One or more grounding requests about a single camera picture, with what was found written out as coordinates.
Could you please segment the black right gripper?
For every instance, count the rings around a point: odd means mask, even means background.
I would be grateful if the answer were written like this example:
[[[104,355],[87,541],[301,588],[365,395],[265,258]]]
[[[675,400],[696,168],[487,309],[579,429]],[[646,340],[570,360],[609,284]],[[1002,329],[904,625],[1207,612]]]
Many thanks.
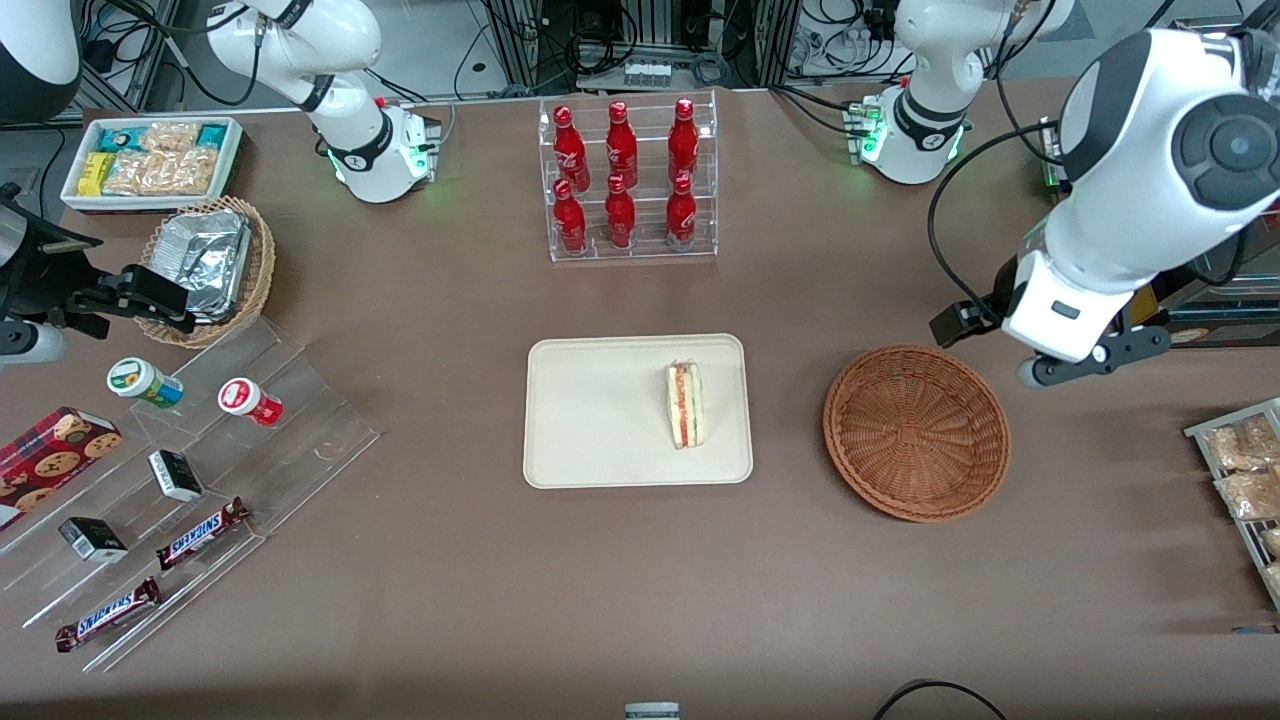
[[[116,290],[92,290],[102,272],[86,251],[101,240],[46,222],[14,193],[4,193],[1,206],[4,320],[50,324],[96,340],[110,332],[105,316],[140,318],[186,334],[195,329],[187,288],[131,264],[118,274]]]

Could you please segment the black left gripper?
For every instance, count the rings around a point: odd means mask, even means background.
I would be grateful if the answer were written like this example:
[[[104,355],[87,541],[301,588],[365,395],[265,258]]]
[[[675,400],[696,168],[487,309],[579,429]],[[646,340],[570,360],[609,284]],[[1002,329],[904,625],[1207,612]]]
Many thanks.
[[[1046,255],[1012,259],[986,296],[996,327],[1034,351],[1018,378],[1044,389],[1157,357],[1169,332],[1142,325],[1126,309],[1133,293],[1098,293],[1064,277]]]

